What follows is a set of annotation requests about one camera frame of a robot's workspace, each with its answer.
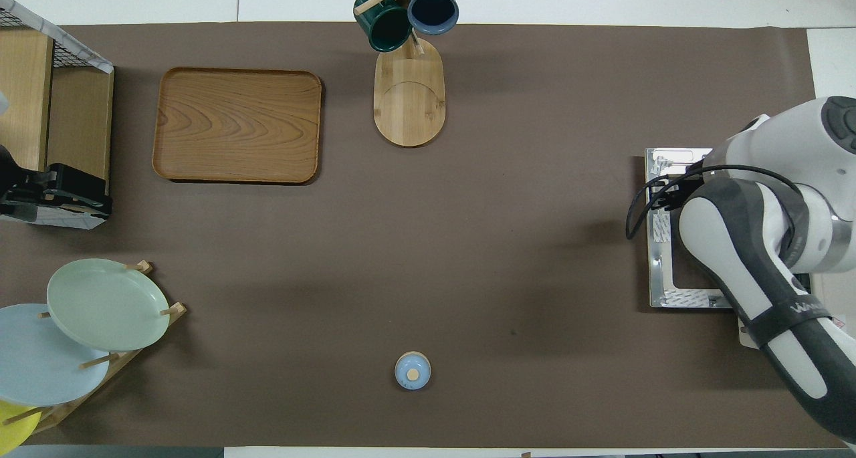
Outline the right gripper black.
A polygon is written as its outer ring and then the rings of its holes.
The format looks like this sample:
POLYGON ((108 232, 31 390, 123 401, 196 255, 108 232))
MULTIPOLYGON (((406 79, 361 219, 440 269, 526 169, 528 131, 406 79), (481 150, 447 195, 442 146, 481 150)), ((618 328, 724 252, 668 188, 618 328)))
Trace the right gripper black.
POLYGON ((653 183, 653 208, 666 212, 676 211, 685 205, 691 194, 703 183, 704 178, 700 175, 661 177, 653 183))

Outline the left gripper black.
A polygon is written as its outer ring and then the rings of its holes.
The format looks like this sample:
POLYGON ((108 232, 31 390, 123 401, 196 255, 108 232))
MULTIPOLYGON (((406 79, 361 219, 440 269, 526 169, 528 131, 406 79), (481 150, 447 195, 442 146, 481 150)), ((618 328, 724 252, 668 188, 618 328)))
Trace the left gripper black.
POLYGON ((73 166, 52 164, 39 172, 4 164, 1 209, 2 215, 15 219, 37 219, 47 211, 107 219, 112 199, 105 180, 73 166))

